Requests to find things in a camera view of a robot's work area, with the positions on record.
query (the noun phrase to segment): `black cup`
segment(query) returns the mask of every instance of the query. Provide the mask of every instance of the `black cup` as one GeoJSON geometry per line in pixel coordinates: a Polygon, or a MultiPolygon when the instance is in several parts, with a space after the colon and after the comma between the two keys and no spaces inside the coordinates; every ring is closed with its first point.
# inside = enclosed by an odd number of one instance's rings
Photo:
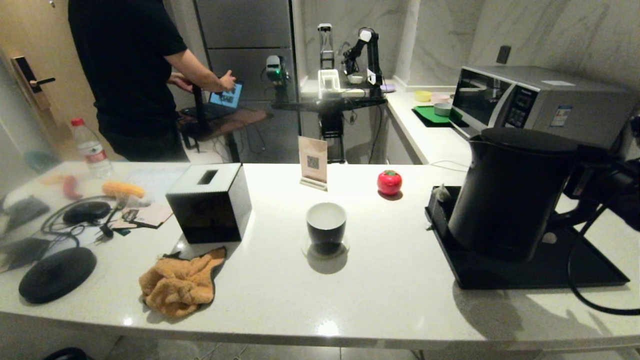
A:
{"type": "Polygon", "coordinates": [[[342,245],[347,213],[342,206],[321,202],[307,211],[307,229],[314,250],[322,255],[337,252],[342,245]]]}

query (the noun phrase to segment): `plastic water bottle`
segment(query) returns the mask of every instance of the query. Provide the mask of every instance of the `plastic water bottle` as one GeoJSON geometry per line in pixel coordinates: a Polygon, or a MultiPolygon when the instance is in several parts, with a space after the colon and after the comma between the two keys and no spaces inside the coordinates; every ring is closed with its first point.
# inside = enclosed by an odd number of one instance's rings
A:
{"type": "Polygon", "coordinates": [[[72,119],[71,125],[73,125],[72,131],[78,152],[84,157],[93,176],[101,179],[109,177],[113,173],[113,166],[107,159],[98,136],[95,136],[95,133],[84,124],[82,118],[72,119]]]}

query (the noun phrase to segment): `power outlet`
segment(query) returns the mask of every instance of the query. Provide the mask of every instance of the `power outlet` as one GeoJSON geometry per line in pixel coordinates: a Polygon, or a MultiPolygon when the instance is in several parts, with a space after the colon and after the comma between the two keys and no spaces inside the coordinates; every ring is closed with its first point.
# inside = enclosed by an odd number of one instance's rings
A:
{"type": "Polygon", "coordinates": [[[498,51],[498,58],[495,60],[497,63],[506,64],[509,59],[509,53],[511,52],[511,46],[502,45],[500,51],[498,51]]]}

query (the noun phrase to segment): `refrigerator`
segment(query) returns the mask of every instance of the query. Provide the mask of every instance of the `refrigerator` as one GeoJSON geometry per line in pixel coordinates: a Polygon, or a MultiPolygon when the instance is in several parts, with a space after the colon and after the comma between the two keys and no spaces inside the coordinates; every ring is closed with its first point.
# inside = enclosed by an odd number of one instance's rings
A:
{"type": "Polygon", "coordinates": [[[298,163],[300,113],[271,108],[275,91],[263,71],[268,56],[282,56],[288,98],[298,101],[290,0],[195,0],[195,7],[211,70],[230,69],[244,81],[240,106],[273,114],[234,132],[240,161],[298,163]]]}

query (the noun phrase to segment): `crumpled cloth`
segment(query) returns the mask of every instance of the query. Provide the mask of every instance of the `crumpled cloth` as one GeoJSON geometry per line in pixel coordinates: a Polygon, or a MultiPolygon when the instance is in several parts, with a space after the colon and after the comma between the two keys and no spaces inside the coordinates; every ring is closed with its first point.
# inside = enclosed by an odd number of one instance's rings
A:
{"type": "Polygon", "coordinates": [[[212,270],[222,266],[227,249],[221,247],[192,260],[163,258],[144,273],[140,288],[148,307],[172,318],[186,316],[213,301],[212,270]]]}

